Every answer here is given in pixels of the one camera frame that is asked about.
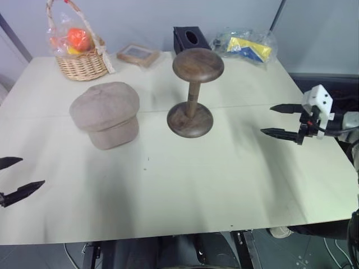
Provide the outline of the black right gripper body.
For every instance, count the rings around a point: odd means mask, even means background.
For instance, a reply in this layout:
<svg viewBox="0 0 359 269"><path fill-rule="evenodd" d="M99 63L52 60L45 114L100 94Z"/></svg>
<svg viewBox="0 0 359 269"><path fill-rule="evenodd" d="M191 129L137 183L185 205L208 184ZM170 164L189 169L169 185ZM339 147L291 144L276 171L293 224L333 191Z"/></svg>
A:
<svg viewBox="0 0 359 269"><path fill-rule="evenodd" d="M320 109L314 105L310 112L302 111L299 134L307 137L317 136L320 131Z"/></svg>

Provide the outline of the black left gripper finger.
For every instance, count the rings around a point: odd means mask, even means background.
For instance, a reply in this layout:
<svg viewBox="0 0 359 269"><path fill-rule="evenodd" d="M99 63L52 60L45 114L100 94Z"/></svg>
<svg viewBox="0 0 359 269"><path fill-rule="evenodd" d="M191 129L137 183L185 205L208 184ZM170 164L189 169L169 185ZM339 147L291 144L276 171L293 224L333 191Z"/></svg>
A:
<svg viewBox="0 0 359 269"><path fill-rule="evenodd" d="M9 194L1 193L1 206L8 207L18 201L27 198L36 190L38 190L44 183L45 183L44 180L38 182L31 182L29 184L19 187L16 191L12 193Z"/></svg>
<svg viewBox="0 0 359 269"><path fill-rule="evenodd" d="M21 161L23 161L23 158L20 157L2 157L0 158L0 169L3 170Z"/></svg>

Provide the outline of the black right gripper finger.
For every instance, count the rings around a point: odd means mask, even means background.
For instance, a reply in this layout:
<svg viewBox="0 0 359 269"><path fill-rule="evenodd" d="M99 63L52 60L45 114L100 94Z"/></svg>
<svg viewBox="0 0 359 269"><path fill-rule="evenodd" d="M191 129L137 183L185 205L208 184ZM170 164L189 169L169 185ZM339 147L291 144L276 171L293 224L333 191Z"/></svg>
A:
<svg viewBox="0 0 359 269"><path fill-rule="evenodd" d="M280 128L262 128L260 131L270 137L292 141L298 145L302 145L303 139L306 136L306 125L301 124L298 132L290 132Z"/></svg>
<svg viewBox="0 0 359 269"><path fill-rule="evenodd" d="M272 106L270 110L278 113L294 114L294 113L302 113L303 107L301 104L278 104Z"/></svg>

